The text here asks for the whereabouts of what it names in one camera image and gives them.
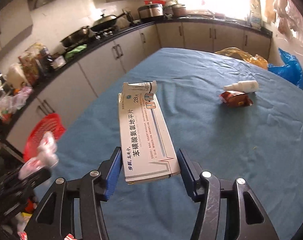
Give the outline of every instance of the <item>blue plastic bag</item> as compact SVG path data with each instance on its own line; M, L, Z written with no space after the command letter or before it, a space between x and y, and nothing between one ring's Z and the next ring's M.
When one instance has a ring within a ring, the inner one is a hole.
M286 79L295 86L303 90L303 70L296 56L278 48L282 61L286 64L281 67L276 67L268 64L268 71Z

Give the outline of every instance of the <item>yellow object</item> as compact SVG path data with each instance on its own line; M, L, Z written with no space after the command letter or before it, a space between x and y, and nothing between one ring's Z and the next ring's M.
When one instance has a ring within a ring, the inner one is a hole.
M258 67L267 70L267 64L268 64L267 60L257 54L255 56L252 56L248 52L244 52L243 50L238 48L226 48L221 51L217 51L215 53L227 57L230 57L232 54L236 53L239 56L241 56L245 62L251 63L253 65L256 65Z

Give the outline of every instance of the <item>blue tablecloth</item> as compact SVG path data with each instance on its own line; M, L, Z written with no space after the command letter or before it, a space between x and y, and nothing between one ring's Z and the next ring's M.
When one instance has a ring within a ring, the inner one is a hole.
M224 85L252 79L260 85L250 95L252 106L221 103ZM233 58L185 49L161 49L148 57L69 127L58 142L53 179L80 178L109 159L120 146L117 99L123 82L153 80L175 150L186 149L218 178L247 180L280 239L290 239L303 222L303 91ZM114 195L102 203L111 240L187 240L198 206L179 175L127 185L123 171Z

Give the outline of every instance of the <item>lower cabinet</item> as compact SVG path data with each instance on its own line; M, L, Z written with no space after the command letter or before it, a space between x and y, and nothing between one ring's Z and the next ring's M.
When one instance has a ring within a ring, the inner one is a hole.
M184 48L184 33L181 23L157 24L162 48Z
M183 23L185 49L213 52L214 25Z
M116 45L110 42L79 60L97 96L125 74L116 49Z
M10 130L7 141L21 153L24 152L27 138L36 124L45 117L45 114L39 108L40 101L37 98L25 109L21 117Z
M38 96L48 111L55 111L68 128L96 99L79 63L75 63L51 82Z
M150 56L161 48L156 25L150 25L139 30L145 57Z
M243 49L244 30L226 25L214 25L214 52L236 47Z
M145 58L139 30L115 39L114 43L126 72L136 67Z
M256 54L268 60L271 39L257 33L245 31L244 51L255 56Z

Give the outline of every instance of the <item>black countertop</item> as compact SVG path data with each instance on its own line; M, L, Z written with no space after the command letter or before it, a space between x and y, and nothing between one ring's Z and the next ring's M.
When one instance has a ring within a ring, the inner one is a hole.
M195 18L183 18L183 19L162 19L162 20L157 20L153 22L148 22L148 23L141 23L137 24L134 27L128 27L119 31L114 32L113 35L108 36L104 39L101 40L96 40L87 45L87 48L84 49L83 51L77 53L71 60L69 60L64 66L56 70L49 78L46 78L43 80L40 84L38 84L36 87L34 87L33 93L29 96L29 98L26 101L26 105L18 110L15 114L12 115L12 119L9 124L3 124L0 122L0 139L2 141L6 141L6 138L12 129L12 127L15 125L17 120L20 118L20 116L23 114L25 109L31 104L32 101L42 92L42 90L47 87L56 77L58 77L61 73L63 73L67 68L72 66L74 63L78 62L81 58L84 56L88 55L89 53L93 52L94 50L98 49L99 47L111 42L112 40L119 38L123 35L126 35L130 32L136 31L138 29L144 28L146 26L154 25L157 23L170 23L170 22L198 22L198 23L213 23L213 24L219 24L219 25L226 25L226 26L231 26L234 28L239 28L239 29L244 29L247 31L251 31L257 34L260 34L262 36L272 38L273 33L266 29L266 28L261 28L261 30L255 30L253 28L250 28L246 26L246 22L244 21L239 21L240 24L236 23L231 23L231 22L224 22L224 21L218 21L218 20L211 20L211 19L195 19Z

